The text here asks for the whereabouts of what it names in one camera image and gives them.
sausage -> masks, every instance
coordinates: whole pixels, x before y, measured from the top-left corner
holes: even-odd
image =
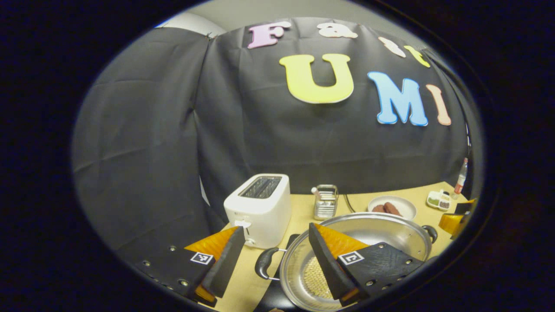
[[[384,205],[375,206],[374,209],[372,209],[372,212],[385,212]]]
[[[398,215],[398,216],[402,217],[401,213],[399,213],[399,210],[397,210],[397,208],[395,208],[395,206],[393,206],[393,204],[390,203],[390,202],[387,202],[387,203],[384,204],[384,210],[387,213]]]

tabletop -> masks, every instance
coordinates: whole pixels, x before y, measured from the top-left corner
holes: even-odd
[[[432,250],[429,258],[439,255],[451,243],[451,234],[441,229],[438,224],[441,216],[444,213],[454,213],[455,203],[467,201],[463,195],[454,200],[451,199],[451,206],[447,211],[441,211],[436,208],[426,205],[426,198],[430,191],[438,192],[443,189],[447,192],[453,192],[453,186],[446,182],[440,182],[430,185],[425,185],[417,188],[392,190],[387,192],[378,193],[365,193],[365,194],[348,194],[349,202],[355,212],[367,211],[368,203],[374,198],[392,195],[402,197],[412,202],[416,207],[416,216],[412,220],[418,225],[431,225],[437,230],[437,240],[432,245]],[[311,222],[319,223],[322,220],[314,219],[314,195],[300,195],[291,194],[291,219],[285,235],[283,236],[278,248],[285,249],[289,236],[293,234],[301,234],[308,230],[308,225]],[[349,214],[347,203],[342,195],[338,198],[337,211],[335,216]],[[222,230],[228,229],[230,224],[227,224]],[[220,312],[237,312],[237,311],[253,311],[264,296],[270,280],[265,280],[259,277],[255,271],[254,266],[256,260],[263,249],[243,246],[241,254],[235,265],[233,274],[229,280],[228,287],[225,291],[223,298],[218,298],[216,306],[213,308]],[[272,263],[268,268],[268,275],[273,276],[279,266],[282,252],[277,252],[273,255]]]

black pot handle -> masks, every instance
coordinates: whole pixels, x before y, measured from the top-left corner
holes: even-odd
[[[256,264],[254,265],[254,271],[258,276],[263,279],[271,279],[271,280],[279,280],[277,278],[271,278],[268,276],[268,267],[272,263],[272,255],[274,255],[277,251],[286,252],[286,249],[279,249],[278,247],[266,249],[262,251],[262,253],[258,256],[256,260]]]
[[[436,240],[437,240],[437,231],[436,231],[436,229],[434,229],[430,225],[423,225],[422,227],[424,228],[424,230],[426,230],[426,232],[428,232],[428,235],[430,235],[430,237],[432,238],[432,244],[435,243]]]

cooking pot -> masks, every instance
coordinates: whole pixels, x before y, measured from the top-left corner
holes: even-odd
[[[356,238],[368,245],[385,242],[420,261],[426,261],[436,230],[392,214],[360,212],[331,218],[320,223]],[[280,263],[279,278],[271,278],[267,269],[272,255],[285,254]],[[263,279],[279,280],[285,295],[296,306],[307,311],[328,312],[343,308],[334,300],[308,240],[308,230],[299,235],[287,249],[264,250],[256,261],[255,271]]]

yellow letter u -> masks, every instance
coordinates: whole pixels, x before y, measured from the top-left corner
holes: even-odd
[[[285,66],[287,87],[291,95],[312,104],[337,103],[351,96],[354,84],[347,65],[351,58],[344,54],[324,54],[322,59],[331,63],[335,73],[335,85],[330,87],[314,83],[310,69],[310,63],[314,61],[313,56],[299,54],[279,60],[279,63]]]

